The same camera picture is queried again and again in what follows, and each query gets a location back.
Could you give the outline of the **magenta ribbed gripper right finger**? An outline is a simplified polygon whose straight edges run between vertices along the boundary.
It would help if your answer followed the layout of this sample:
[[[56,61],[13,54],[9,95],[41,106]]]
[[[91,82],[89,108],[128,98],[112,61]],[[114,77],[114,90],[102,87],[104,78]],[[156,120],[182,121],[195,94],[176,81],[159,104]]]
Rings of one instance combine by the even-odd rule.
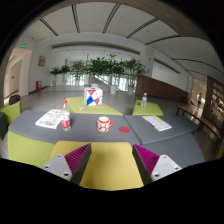
[[[168,155],[159,156],[140,145],[132,146],[132,154],[144,185],[181,170]]]

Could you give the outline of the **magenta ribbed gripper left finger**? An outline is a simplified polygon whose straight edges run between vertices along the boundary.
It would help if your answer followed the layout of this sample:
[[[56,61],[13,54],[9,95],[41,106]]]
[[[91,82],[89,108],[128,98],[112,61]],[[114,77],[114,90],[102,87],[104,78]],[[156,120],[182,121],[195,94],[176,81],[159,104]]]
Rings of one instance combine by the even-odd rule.
[[[91,154],[91,144],[88,143],[66,155],[57,154],[42,169],[79,185]]]

